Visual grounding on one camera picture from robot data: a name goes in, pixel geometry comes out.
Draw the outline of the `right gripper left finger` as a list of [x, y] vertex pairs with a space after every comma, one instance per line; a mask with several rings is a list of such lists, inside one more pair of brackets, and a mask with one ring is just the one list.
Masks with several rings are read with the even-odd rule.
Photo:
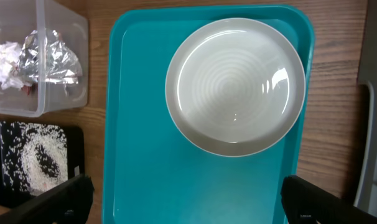
[[0, 215], [0, 224], [86, 223], [93, 194], [91, 178], [80, 174]]

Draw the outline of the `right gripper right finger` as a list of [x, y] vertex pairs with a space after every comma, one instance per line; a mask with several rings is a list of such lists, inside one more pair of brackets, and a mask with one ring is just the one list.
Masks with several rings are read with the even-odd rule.
[[289, 224], [377, 224], [377, 218], [296, 176], [284, 178], [281, 203]]

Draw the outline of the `white rice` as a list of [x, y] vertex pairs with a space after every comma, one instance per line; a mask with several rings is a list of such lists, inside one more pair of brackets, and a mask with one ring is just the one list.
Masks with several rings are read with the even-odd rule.
[[2, 184], [37, 196], [68, 180], [67, 137], [56, 125], [0, 122]]

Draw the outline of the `red candy wrapper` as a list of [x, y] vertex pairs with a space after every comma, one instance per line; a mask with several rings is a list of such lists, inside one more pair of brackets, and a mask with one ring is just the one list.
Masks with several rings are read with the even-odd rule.
[[33, 86], [24, 85], [21, 88], [21, 91], [24, 92], [26, 95], [30, 95], [30, 93], [32, 92], [32, 90], [33, 90]]

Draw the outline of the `grey round plate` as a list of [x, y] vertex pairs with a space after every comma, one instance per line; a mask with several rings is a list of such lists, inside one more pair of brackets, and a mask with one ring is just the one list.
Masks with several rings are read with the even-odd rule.
[[243, 17], [191, 33], [175, 51], [165, 101], [180, 133], [225, 157], [265, 151], [295, 125], [306, 95], [304, 66], [272, 26]]

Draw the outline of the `aluminium foil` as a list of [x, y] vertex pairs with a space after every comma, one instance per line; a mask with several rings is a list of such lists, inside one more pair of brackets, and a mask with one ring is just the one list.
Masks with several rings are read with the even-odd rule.
[[76, 85], [83, 75], [77, 55], [66, 46], [62, 36], [56, 31], [47, 29], [45, 37], [40, 38], [37, 30], [33, 30], [24, 40], [18, 59], [18, 76], [27, 83], [39, 81], [40, 41], [44, 41], [45, 81], [54, 84]]

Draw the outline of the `white tissue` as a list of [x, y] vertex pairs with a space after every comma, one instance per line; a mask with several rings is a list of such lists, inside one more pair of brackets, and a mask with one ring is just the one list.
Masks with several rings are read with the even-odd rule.
[[0, 44], [0, 84], [3, 90], [21, 89], [24, 86], [24, 82], [18, 76], [21, 51], [21, 45], [17, 42]]

